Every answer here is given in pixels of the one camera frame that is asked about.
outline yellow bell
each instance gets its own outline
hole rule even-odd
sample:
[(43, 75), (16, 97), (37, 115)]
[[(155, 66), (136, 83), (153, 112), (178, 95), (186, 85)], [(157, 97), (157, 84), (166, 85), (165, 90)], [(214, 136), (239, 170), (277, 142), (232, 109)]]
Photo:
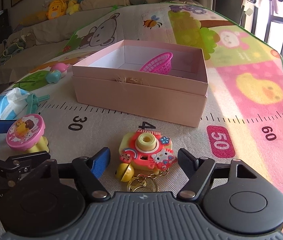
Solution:
[(128, 182), (134, 176), (134, 168), (129, 163), (121, 163), (116, 172), (115, 176), (117, 179), (120, 179), (122, 182)]

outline bee illustration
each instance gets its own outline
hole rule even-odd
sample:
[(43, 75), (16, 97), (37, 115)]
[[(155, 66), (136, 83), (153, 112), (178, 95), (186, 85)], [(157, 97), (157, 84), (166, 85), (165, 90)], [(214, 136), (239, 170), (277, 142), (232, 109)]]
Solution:
[(147, 28), (152, 28), (155, 27), (156, 25), (158, 25), (158, 27), (162, 26), (163, 24), (160, 22), (157, 22), (159, 20), (159, 17), (156, 17), (156, 15), (153, 15), (150, 20), (146, 20), (144, 21), (144, 25)]

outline bear sticker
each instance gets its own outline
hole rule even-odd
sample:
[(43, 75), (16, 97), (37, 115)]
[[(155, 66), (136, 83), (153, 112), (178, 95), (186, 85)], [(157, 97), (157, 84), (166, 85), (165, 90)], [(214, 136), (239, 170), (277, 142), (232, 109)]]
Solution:
[(88, 46), (107, 46), (114, 42), (115, 31), (117, 27), (116, 18), (119, 13), (113, 14), (108, 20), (105, 20), (98, 27), (92, 27), (89, 33), (82, 39), (79, 48), (84, 49)]

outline play mat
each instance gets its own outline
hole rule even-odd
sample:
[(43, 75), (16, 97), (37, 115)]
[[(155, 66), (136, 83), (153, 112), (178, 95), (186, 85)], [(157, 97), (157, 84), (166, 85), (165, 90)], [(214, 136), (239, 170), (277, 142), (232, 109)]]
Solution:
[[(57, 84), (45, 81), (50, 65), (73, 65), (123, 39), (177, 43), (203, 50), (209, 90), (198, 128), (80, 104), (71, 82), (71, 68)], [(207, 156), (222, 163), (242, 159), (283, 192), (283, 61), (267, 44), (208, 9), (172, 3), (119, 8), (79, 29), (56, 58), (13, 86), (37, 96), (50, 95), (38, 112), (46, 123), (51, 158), (67, 163), (79, 156), (92, 156), (102, 147), (110, 148), (111, 163), (100, 181), (111, 193), (126, 186), (114, 177), (122, 137), (140, 128), (168, 135), (176, 153), (184, 147), (196, 157)], [(169, 95), (167, 100), (158, 100), (159, 108), (165, 104), (169, 104)], [(76, 125), (78, 118), (86, 121)], [(212, 132), (221, 134), (219, 143)], [(16, 155), (5, 136), (0, 134), (2, 160)], [(157, 182), (161, 191), (176, 194), (187, 177), (176, 164)]]

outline pink number label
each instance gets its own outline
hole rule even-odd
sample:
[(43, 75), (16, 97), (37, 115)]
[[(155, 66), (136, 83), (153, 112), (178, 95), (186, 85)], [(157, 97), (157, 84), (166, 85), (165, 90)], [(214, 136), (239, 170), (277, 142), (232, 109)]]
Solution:
[(222, 126), (207, 126), (207, 133), (212, 153), (218, 158), (233, 158), (235, 149), (229, 133)]

